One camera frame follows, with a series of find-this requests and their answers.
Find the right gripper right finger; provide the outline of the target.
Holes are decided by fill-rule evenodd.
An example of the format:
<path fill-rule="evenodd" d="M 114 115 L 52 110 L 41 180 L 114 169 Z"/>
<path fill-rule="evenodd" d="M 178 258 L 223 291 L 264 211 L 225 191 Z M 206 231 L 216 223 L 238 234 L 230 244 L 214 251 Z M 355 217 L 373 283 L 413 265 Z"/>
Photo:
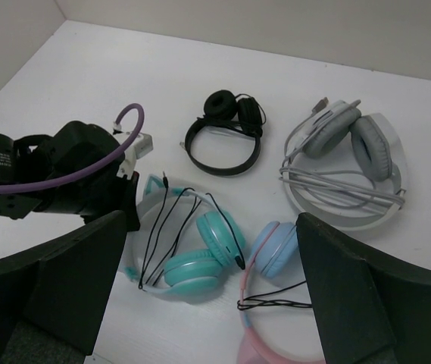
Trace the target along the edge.
<path fill-rule="evenodd" d="M 431 270 L 301 213 L 302 267 L 328 363 L 431 363 Z"/>

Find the teal cat-ear headphones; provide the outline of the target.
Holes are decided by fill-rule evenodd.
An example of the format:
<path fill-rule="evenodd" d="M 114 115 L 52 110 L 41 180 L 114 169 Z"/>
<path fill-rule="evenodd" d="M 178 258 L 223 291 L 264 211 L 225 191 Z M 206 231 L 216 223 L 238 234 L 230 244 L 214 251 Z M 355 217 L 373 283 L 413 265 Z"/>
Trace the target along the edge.
<path fill-rule="evenodd" d="M 193 198 L 194 205 L 187 218 L 191 218 L 202 203 L 211 207 L 209 211 L 195 220 L 198 233 L 205 244 L 204 249 L 177 253 L 181 234 L 177 234 L 172 247 L 161 261 L 160 276 L 165 287 L 157 287 L 159 278 L 147 275 L 147 268 L 155 249 L 146 249 L 140 267 L 135 258 L 135 241 L 132 233 L 126 242 L 118 266 L 118 271 L 137 284 L 140 290 L 158 296 L 197 296 L 217 289 L 225 268 L 236 264 L 245 269 L 245 238 L 232 215 L 222 209 L 211 193 L 201 193 L 191 187 L 172 187 L 165 176 L 150 175 L 143 191 L 141 202 L 136 209 L 138 217 L 159 206 L 163 212 L 169 199 L 178 203 L 183 198 Z"/>

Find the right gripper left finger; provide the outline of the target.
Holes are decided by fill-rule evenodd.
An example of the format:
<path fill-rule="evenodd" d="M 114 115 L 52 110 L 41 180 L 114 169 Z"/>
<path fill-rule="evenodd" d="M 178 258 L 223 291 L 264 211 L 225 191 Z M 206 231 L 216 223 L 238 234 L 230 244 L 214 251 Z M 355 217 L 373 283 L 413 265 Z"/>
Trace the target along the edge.
<path fill-rule="evenodd" d="M 92 355 L 126 239 L 111 212 L 0 259 L 0 363 L 82 363 Z"/>

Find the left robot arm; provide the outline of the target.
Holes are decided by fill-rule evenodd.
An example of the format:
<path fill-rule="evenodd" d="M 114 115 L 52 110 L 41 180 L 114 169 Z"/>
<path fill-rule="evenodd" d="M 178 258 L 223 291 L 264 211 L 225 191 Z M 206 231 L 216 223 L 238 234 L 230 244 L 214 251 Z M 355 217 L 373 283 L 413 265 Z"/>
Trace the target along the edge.
<path fill-rule="evenodd" d="M 81 121 L 65 124 L 54 136 L 37 134 L 13 140 L 0 134 L 0 186 L 44 184 L 65 177 L 103 159 L 119 145 L 105 129 Z M 121 210 L 128 231 L 137 231 L 139 175 L 118 176 L 124 159 L 121 155 L 103 169 L 63 186 L 27 193 L 0 193 L 0 216 L 17 220 L 31 212 L 57 213 L 78 215 L 89 223 Z"/>

